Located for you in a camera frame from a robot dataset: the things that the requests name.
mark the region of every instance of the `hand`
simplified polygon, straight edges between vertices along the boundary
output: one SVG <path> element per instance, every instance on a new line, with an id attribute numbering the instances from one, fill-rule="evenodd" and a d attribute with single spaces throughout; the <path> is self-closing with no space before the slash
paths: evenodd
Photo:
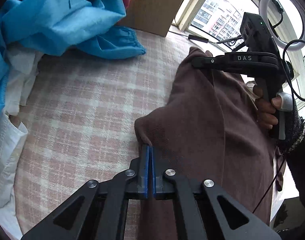
<path id="1" fill-rule="evenodd" d="M 255 100 L 258 114 L 257 122 L 261 127 L 270 130 L 273 128 L 273 125 L 278 124 L 278 119 L 272 114 L 276 112 L 276 109 L 279 110 L 281 108 L 282 98 L 277 96 L 276 98 L 273 98 L 271 102 L 267 102 L 262 98 L 263 90 L 256 85 L 253 88 L 253 93 L 260 97 Z"/>

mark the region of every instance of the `white ring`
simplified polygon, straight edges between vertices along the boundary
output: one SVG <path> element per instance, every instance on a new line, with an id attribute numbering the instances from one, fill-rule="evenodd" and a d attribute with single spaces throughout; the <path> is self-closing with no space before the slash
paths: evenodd
<path id="1" fill-rule="evenodd" d="M 260 0 L 260 2 L 259 2 L 259 14 L 263 18 L 264 22 L 266 23 L 267 28 L 269 29 L 272 37 L 274 38 L 277 46 L 279 46 L 280 48 L 284 49 L 286 47 L 287 43 L 284 42 L 284 41 L 281 41 L 279 38 L 277 38 L 277 36 L 274 34 L 273 30 L 271 29 L 269 21 L 268 21 L 267 8 L 268 8 L 268 3 L 270 1 L 271 0 Z M 304 12 L 303 12 L 303 10 L 301 9 L 300 6 L 296 6 L 297 5 L 296 0 L 290 0 L 290 1 L 295 5 L 295 7 L 297 8 L 297 10 L 299 11 L 299 14 L 301 16 L 302 22 L 304 24 L 304 26 L 303 26 L 303 28 L 304 28 L 303 32 L 304 33 L 303 33 L 302 40 L 305 41 L 305 14 L 304 14 Z M 297 50 L 302 49 L 304 46 L 305 46 L 304 43 L 297 42 L 295 44 L 291 44 L 289 46 L 289 48 L 288 48 L 288 51 L 297 51 Z"/>

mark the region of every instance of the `silver screw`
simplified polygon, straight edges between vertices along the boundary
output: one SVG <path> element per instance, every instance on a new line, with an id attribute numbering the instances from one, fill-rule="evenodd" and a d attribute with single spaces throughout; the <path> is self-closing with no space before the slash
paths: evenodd
<path id="1" fill-rule="evenodd" d="M 211 179 L 207 179 L 204 181 L 204 185 L 206 187 L 212 187 L 212 186 L 214 186 L 214 182 Z"/>
<path id="2" fill-rule="evenodd" d="M 126 174 L 127 176 L 134 176 L 135 172 L 134 172 L 134 170 L 126 170 L 126 171 L 125 171 L 125 174 Z"/>
<path id="3" fill-rule="evenodd" d="M 97 181 L 95 181 L 94 179 L 89 180 L 89 181 L 87 182 L 87 186 L 88 186 L 88 187 L 96 187 L 96 186 L 97 186 Z"/>
<path id="4" fill-rule="evenodd" d="M 168 176 L 174 176 L 176 174 L 176 172 L 172 169 L 168 169 L 165 171 L 165 173 L 168 175 Z"/>

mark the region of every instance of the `blue fabric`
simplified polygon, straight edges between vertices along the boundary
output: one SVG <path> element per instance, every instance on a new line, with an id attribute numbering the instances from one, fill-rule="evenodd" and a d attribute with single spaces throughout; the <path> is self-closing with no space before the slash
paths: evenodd
<path id="1" fill-rule="evenodd" d="M 107 59 L 142 55 L 136 33 L 114 26 L 126 16 L 122 0 L 7 0 L 0 10 L 0 111 L 4 106 L 8 66 L 6 45 L 18 41 L 54 56 L 72 45 Z"/>

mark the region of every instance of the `plaid fabric surface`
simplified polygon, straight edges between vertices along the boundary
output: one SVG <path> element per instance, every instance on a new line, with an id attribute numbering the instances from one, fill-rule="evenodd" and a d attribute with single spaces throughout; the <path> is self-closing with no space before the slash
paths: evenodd
<path id="1" fill-rule="evenodd" d="M 26 233 L 89 179 L 99 182 L 137 157 L 135 119 L 165 105 L 192 43 L 137 31 L 147 54 L 104 60 L 77 50 L 44 56 L 19 118 L 29 130 L 15 178 Z M 130 201 L 125 239 L 136 239 L 139 201 Z"/>

